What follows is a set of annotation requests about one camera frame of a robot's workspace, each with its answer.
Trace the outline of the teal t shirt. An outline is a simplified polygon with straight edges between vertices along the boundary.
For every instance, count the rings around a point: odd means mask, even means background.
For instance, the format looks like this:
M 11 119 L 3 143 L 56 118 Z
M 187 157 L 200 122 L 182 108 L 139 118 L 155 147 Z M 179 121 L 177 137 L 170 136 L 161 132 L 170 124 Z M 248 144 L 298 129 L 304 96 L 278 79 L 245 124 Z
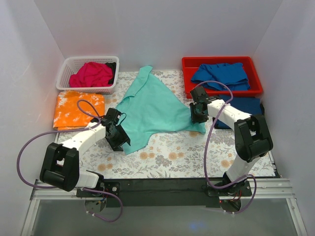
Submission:
M 190 108 L 151 71 L 151 66 L 140 68 L 116 106 L 118 111 L 126 114 L 122 127 L 130 138 L 130 145 L 123 145 L 125 154 L 144 148 L 156 133 L 206 132 L 204 124 L 192 123 Z

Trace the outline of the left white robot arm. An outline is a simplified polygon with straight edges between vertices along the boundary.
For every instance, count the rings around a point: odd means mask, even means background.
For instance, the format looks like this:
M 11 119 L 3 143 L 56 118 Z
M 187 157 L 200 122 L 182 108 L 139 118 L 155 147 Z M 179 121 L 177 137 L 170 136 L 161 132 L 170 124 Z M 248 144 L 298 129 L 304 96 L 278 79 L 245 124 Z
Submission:
M 123 151 L 125 143 L 130 145 L 121 116 L 126 117 L 126 114 L 110 108 L 106 115 L 94 117 L 84 131 L 61 144 L 51 143 L 46 149 L 40 181 L 67 192 L 74 188 L 98 188 L 103 176 L 80 170 L 79 157 L 102 139 L 113 151 Z

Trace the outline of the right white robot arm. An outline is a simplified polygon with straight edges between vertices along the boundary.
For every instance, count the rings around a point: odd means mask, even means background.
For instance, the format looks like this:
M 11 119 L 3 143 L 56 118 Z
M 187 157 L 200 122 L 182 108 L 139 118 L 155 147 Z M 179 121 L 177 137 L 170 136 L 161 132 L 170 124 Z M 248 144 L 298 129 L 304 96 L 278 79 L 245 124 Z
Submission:
M 212 184 L 206 178 L 207 185 L 214 190 L 234 193 L 245 185 L 250 177 L 250 170 L 258 159 L 273 149 L 273 141 L 264 115 L 252 115 L 242 112 L 218 96 L 209 96 L 204 87 L 196 86 L 190 92 L 193 123 L 205 123 L 213 117 L 226 124 L 234 132 L 236 157 L 233 164 L 224 173 L 222 181 Z

